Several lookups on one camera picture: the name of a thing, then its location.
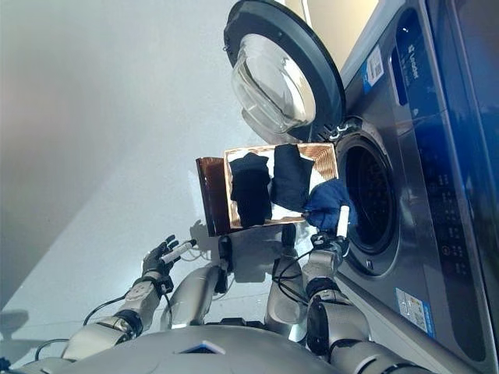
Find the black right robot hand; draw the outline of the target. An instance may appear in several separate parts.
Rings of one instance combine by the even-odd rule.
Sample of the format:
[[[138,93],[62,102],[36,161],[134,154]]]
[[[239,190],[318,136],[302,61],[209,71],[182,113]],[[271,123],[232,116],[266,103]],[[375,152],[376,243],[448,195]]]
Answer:
[[[327,222],[317,233],[313,234],[310,241],[314,250],[323,250],[336,253],[340,258],[349,253],[349,214],[348,205],[341,205],[333,214],[333,220]]]

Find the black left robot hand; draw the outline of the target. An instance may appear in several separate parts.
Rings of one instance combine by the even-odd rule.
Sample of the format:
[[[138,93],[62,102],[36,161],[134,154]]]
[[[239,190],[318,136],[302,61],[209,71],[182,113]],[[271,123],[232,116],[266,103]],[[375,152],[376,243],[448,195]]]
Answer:
[[[196,239],[191,238],[184,242],[179,242],[175,235],[168,236],[156,248],[150,250],[142,261],[142,275],[155,272],[160,275],[168,275],[184,252],[193,249],[197,244]]]

